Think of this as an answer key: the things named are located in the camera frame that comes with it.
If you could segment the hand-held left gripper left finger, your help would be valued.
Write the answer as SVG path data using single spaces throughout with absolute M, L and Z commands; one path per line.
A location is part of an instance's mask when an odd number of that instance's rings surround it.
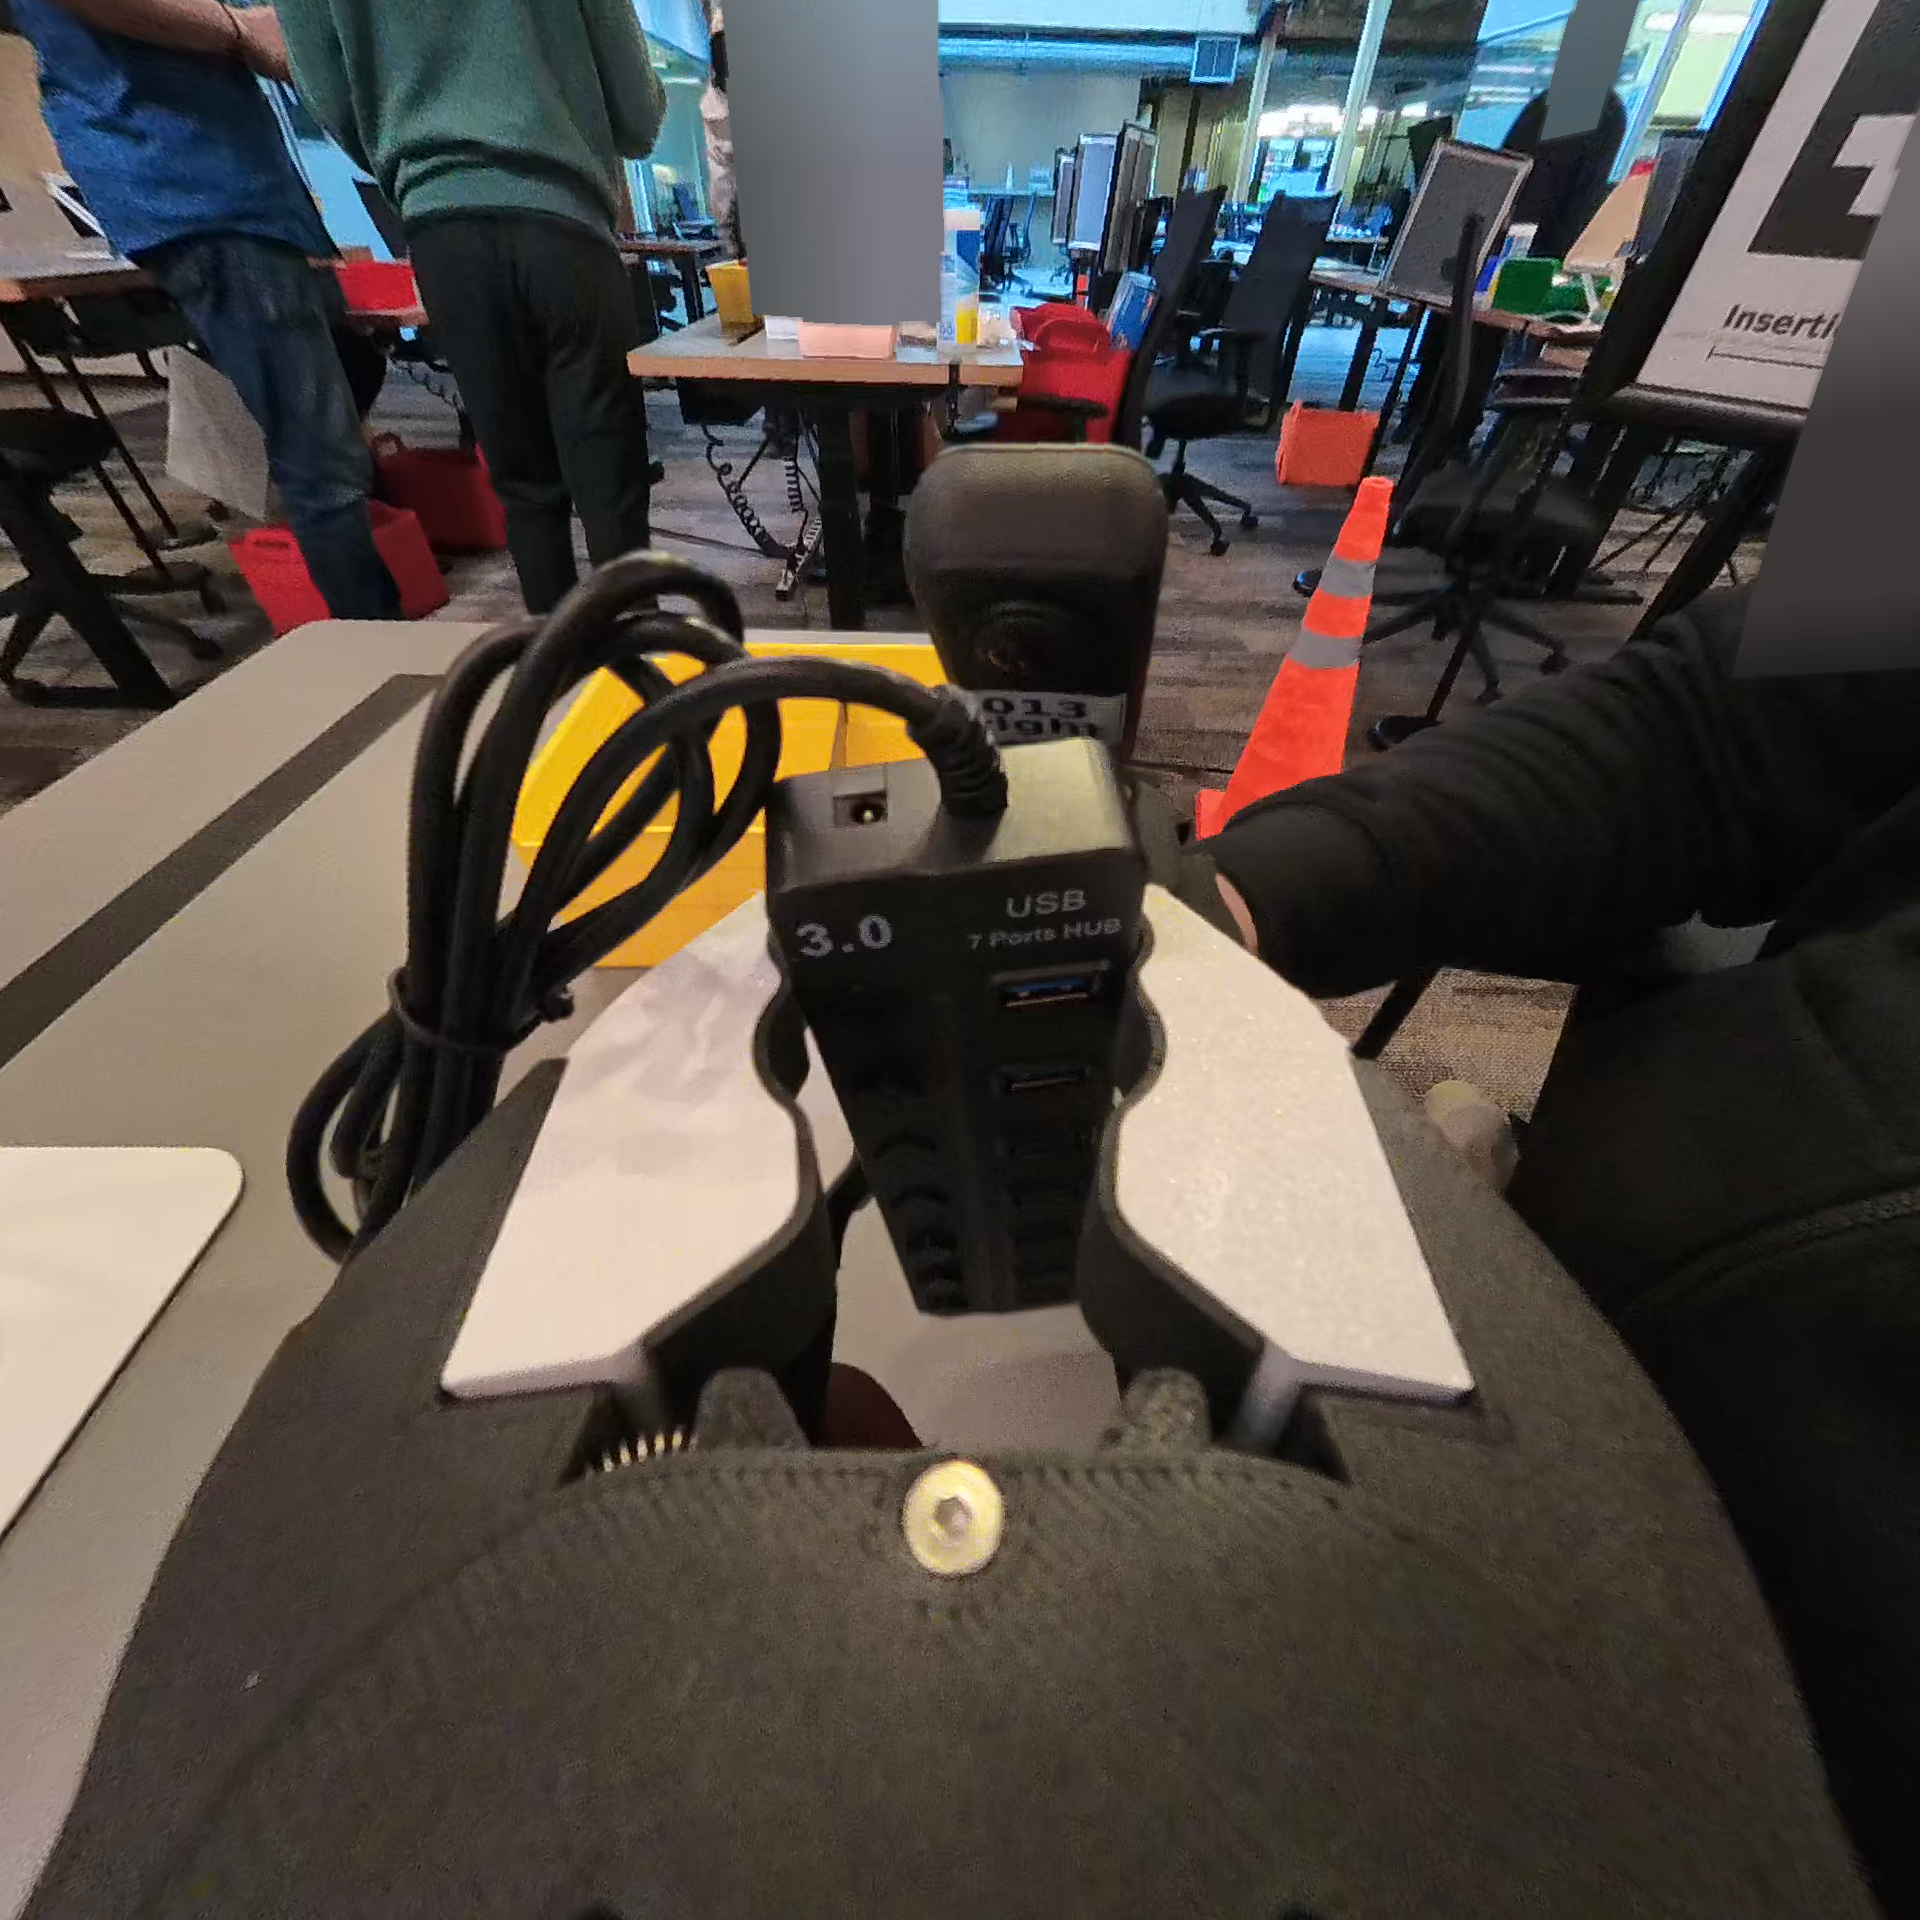
M 854 1164 L 773 940 L 694 940 L 572 1042 L 444 1394 L 607 1387 L 688 1420 L 713 1377 L 756 1369 L 816 1433 Z

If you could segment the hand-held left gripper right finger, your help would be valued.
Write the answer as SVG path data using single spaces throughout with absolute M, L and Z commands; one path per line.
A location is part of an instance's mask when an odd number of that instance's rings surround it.
M 1273 1449 L 1307 1394 L 1476 1390 L 1345 1044 L 1174 894 L 1142 897 L 1079 1307 L 1126 1377 L 1183 1374 Z

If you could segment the person's right forearm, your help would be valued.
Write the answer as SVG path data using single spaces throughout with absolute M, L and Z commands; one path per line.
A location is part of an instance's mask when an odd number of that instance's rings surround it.
M 1662 928 L 1784 941 L 1915 880 L 1915 667 L 1740 676 L 1750 589 L 1239 811 L 1207 842 L 1269 968 L 1313 997 L 1549 973 Z

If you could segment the red office chair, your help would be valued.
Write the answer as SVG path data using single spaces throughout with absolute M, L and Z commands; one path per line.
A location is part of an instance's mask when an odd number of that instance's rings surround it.
M 1110 443 L 1133 363 L 1108 323 L 1084 304 L 1043 301 L 1009 312 L 1022 349 L 1015 404 L 997 414 L 992 438 L 1017 443 Z

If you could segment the person's beige trouser leg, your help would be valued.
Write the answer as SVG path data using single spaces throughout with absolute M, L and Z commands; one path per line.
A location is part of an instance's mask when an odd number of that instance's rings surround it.
M 1461 1080 L 1444 1080 L 1423 1096 L 1423 1116 L 1462 1166 L 1502 1194 L 1519 1164 L 1519 1125 L 1512 1114 Z

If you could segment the black office chair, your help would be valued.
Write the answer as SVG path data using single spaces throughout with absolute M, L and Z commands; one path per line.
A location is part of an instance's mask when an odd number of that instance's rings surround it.
M 209 539 L 209 528 L 181 526 L 160 505 L 81 365 L 131 354 L 155 378 L 160 349 L 189 346 L 185 317 L 147 285 L 44 294 L 4 304 L 4 340 L 41 392 L 38 406 L 1 414 L 1 524 L 21 568 L 1 589 L 4 692 L 32 707 L 168 709 L 175 692 L 132 626 L 181 643 L 201 662 L 223 658 L 216 641 L 160 609 L 161 600 L 195 595 L 206 613 L 223 613 L 214 573 L 185 555 Z M 100 573 L 79 560 L 79 526 L 62 513 L 56 493 L 84 477 L 100 484 L 125 524 L 139 568 Z M 102 685 L 52 685 L 25 672 L 30 652 L 52 626 L 79 641 L 100 667 Z
M 1158 473 L 1166 508 L 1187 508 L 1205 524 L 1214 558 L 1229 549 L 1214 505 L 1233 510 L 1243 532 L 1257 528 L 1257 513 L 1251 500 L 1191 473 L 1188 448 L 1236 437 L 1252 420 L 1273 426 L 1279 419 L 1311 301 L 1311 270 L 1334 213 L 1336 195 L 1271 200 L 1217 324 L 1182 331 L 1191 360 L 1144 381 L 1142 453 L 1157 461 L 1172 446 L 1171 466 Z
M 1440 580 L 1414 593 L 1399 610 L 1373 617 L 1363 643 L 1392 641 L 1427 628 L 1452 652 L 1427 709 L 1387 713 L 1367 728 L 1373 752 L 1390 752 L 1436 730 L 1462 666 L 1479 670 L 1479 704 L 1502 699 L 1502 670 L 1489 634 L 1526 641 L 1541 653 L 1545 676 L 1569 667 L 1567 643 L 1523 613 L 1545 600 L 1543 577 L 1560 560 L 1587 568 L 1613 517 L 1569 477 L 1543 460 L 1526 472 L 1515 460 L 1468 466 L 1448 465 L 1427 473 L 1409 492 L 1396 539 L 1440 565 Z

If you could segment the orange floor bag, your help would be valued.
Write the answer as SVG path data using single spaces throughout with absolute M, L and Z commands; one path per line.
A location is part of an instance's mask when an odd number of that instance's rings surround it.
M 1275 480 L 1283 490 L 1356 490 L 1375 457 L 1379 411 L 1295 400 L 1279 420 Z

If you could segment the orange traffic cone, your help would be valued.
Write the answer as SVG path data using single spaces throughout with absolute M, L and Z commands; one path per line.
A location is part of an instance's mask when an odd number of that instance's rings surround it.
M 1384 476 L 1359 482 L 1225 789 L 1192 797 L 1195 836 L 1207 842 L 1251 805 L 1342 769 L 1392 496 Z

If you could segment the wooden office desk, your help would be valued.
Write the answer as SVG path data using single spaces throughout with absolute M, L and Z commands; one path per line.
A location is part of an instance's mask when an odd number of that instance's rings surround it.
M 109 252 L 45 244 L 1 248 L 1 307 L 124 294 L 147 284 L 149 277 L 135 264 Z M 424 312 L 419 317 L 420 324 L 399 326 L 357 317 L 347 312 L 345 315 L 352 324 L 366 324 L 372 329 L 420 329 L 427 324 Z
M 824 352 L 805 352 L 763 326 L 732 337 L 720 317 L 707 317 L 636 348 L 631 372 L 741 389 L 811 426 L 830 625 L 856 634 L 868 595 L 852 419 L 953 402 L 957 394 L 1015 394 L 1024 362 L 1017 342 L 904 340 L 897 326 L 827 326 L 824 337 Z

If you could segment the white and clear board stand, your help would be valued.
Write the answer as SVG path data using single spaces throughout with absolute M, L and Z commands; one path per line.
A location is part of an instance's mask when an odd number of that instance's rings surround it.
M 1 1147 L 1 1526 L 33 1499 L 244 1190 L 206 1145 Z

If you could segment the red floor bag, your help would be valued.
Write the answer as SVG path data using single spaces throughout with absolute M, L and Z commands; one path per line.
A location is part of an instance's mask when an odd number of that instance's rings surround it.
M 448 582 L 419 517 L 384 500 L 371 502 L 371 517 L 374 549 L 398 589 L 399 617 L 439 613 L 448 603 Z M 299 545 L 285 528 L 241 532 L 229 541 L 229 552 L 276 637 L 329 617 Z
M 371 453 L 376 496 L 413 515 L 433 554 L 473 558 L 509 546 L 507 515 L 478 446 L 416 448 L 382 432 Z

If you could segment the white printed sign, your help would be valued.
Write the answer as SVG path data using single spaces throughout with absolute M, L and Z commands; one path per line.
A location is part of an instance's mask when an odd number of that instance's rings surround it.
M 1900 170 L 1907 4 L 1820 4 L 1633 379 L 1662 400 L 1803 416 Z

